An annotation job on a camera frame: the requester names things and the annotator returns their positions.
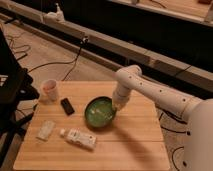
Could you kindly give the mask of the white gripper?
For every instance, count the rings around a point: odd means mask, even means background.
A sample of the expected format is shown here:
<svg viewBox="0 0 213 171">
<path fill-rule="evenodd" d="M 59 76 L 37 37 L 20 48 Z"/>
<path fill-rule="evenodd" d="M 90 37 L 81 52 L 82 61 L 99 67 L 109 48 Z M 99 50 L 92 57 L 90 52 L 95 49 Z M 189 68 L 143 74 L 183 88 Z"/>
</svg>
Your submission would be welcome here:
<svg viewBox="0 0 213 171">
<path fill-rule="evenodd" d="M 112 106 L 115 110 L 120 111 L 125 107 L 130 99 L 130 90 L 127 88 L 117 87 L 112 95 Z"/>
</svg>

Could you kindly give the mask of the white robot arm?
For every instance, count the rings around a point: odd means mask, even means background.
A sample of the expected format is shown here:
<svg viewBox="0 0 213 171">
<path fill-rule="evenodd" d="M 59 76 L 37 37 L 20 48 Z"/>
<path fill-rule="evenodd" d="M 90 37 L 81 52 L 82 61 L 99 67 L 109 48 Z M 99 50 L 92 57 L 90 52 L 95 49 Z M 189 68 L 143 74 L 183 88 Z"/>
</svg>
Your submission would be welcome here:
<svg viewBox="0 0 213 171">
<path fill-rule="evenodd" d="M 213 171 L 213 98 L 203 100 L 144 79 L 138 65 L 117 70 L 115 78 L 112 106 L 116 110 L 127 104 L 131 91 L 135 90 L 177 114 L 188 124 L 189 132 L 181 171 Z"/>
</svg>

